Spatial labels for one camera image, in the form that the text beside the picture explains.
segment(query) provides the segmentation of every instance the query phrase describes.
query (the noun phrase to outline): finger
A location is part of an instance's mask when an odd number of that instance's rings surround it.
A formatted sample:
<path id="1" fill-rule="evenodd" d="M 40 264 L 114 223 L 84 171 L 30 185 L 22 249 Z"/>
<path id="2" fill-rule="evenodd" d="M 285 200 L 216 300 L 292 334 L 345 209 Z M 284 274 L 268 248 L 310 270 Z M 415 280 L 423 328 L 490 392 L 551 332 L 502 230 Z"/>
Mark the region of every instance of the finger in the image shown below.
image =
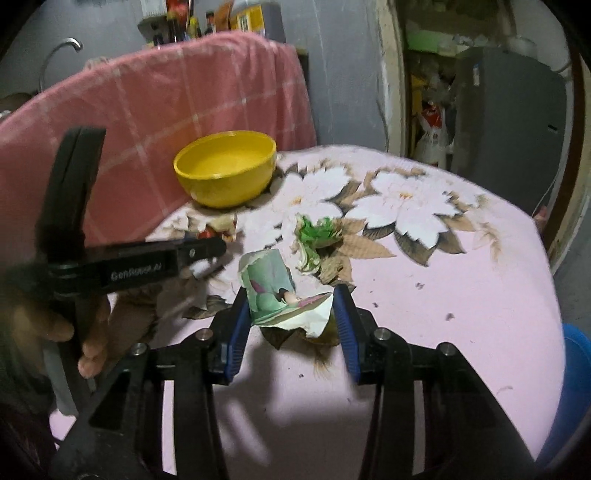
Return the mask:
<path id="1" fill-rule="evenodd" d="M 82 353 L 88 358 L 94 358 L 103 350 L 106 350 L 107 342 L 107 323 L 94 322 L 90 327 L 88 337 L 82 343 Z"/>
<path id="2" fill-rule="evenodd" d="M 94 323 L 90 327 L 88 336 L 82 343 L 82 353 L 88 358 L 94 358 L 106 349 L 108 343 L 107 320 L 111 313 L 111 304 L 107 297 L 99 300 Z"/>
<path id="3" fill-rule="evenodd" d="M 78 371 L 84 378 L 93 378 L 103 370 L 106 360 L 106 350 L 103 350 L 94 358 L 88 358 L 87 356 L 80 357 L 80 360 L 78 360 Z"/>
<path id="4" fill-rule="evenodd" d="M 17 306 L 14 320 L 16 329 L 30 329 L 41 338 L 53 342 L 65 342 L 74 335 L 74 327 L 70 322 L 37 302 L 26 301 Z"/>
<path id="5" fill-rule="evenodd" d="M 43 349 L 39 345 L 39 338 L 32 336 L 25 330 L 14 330 L 12 338 L 24 361 L 31 366 L 34 372 L 45 374 L 43 364 Z"/>

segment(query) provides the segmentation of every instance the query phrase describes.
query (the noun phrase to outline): crumpled paper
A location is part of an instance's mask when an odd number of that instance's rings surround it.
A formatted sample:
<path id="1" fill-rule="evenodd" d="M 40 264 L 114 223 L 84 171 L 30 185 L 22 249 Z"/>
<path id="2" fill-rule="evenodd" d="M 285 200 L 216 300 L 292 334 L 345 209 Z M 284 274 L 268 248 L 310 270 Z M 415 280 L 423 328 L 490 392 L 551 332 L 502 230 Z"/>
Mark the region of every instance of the crumpled paper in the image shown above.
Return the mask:
<path id="1" fill-rule="evenodd" d="M 332 293 L 300 299 L 277 249 L 243 255 L 239 274 L 246 289 L 252 322 L 260 327 L 298 328 L 318 338 L 329 321 Z"/>

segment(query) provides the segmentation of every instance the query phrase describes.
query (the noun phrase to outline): dirt speck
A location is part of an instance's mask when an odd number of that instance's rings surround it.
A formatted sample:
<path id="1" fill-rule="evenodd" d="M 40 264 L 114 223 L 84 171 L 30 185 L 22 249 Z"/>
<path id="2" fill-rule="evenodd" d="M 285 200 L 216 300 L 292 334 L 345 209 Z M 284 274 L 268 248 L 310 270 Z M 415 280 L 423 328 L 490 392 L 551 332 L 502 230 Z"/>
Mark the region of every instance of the dirt speck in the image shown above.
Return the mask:
<path id="1" fill-rule="evenodd" d="M 499 390 L 496 391 L 496 394 L 498 395 L 501 392 L 507 391 L 507 390 L 513 390 L 513 386 L 512 385 L 506 385 L 504 387 L 499 388 Z"/>

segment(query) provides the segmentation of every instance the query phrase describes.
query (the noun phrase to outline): bottle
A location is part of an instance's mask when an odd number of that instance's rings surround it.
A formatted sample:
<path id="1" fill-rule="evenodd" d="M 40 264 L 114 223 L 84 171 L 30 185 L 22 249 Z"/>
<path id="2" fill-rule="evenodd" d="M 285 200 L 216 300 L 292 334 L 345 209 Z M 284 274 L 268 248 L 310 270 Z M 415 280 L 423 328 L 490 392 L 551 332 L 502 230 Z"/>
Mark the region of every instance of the bottle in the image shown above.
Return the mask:
<path id="1" fill-rule="evenodd" d="M 178 23 L 177 14 L 175 12 L 168 12 L 166 14 L 166 20 L 168 23 L 168 43 L 183 41 L 183 32 Z"/>
<path id="2" fill-rule="evenodd" d="M 189 29 L 187 30 L 190 38 L 201 38 L 201 28 L 199 28 L 199 20 L 195 17 L 189 18 Z"/>
<path id="3" fill-rule="evenodd" d="M 216 23 L 215 23 L 214 11 L 208 10 L 207 13 L 205 13 L 205 16 L 207 17 L 207 28 L 205 29 L 205 34 L 209 35 L 210 33 L 215 33 L 216 32 Z"/>

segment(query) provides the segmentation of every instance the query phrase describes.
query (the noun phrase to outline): metal screw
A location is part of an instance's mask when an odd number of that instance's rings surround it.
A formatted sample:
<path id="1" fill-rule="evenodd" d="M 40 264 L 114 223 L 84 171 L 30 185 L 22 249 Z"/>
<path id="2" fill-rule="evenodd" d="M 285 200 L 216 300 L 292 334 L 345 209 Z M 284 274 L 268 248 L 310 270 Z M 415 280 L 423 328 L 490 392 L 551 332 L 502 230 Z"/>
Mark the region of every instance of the metal screw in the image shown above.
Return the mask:
<path id="1" fill-rule="evenodd" d="M 385 342 L 386 340 L 389 340 L 391 336 L 392 332 L 390 332 L 390 330 L 387 328 L 376 328 L 374 330 L 374 337 L 376 337 L 378 340 Z"/>
<path id="2" fill-rule="evenodd" d="M 202 328 L 195 332 L 195 337 L 197 337 L 197 340 L 201 340 L 202 342 L 204 342 L 205 340 L 209 340 L 212 336 L 213 331 L 209 328 Z"/>
<path id="3" fill-rule="evenodd" d="M 148 345 L 145 343 L 136 343 L 133 347 L 131 347 L 131 355 L 138 356 L 148 349 Z"/>
<path id="4" fill-rule="evenodd" d="M 441 350 L 441 353 L 443 353 L 443 355 L 445 356 L 452 356 L 457 353 L 457 348 L 449 342 L 444 342 L 441 345 L 439 345 L 439 349 Z"/>

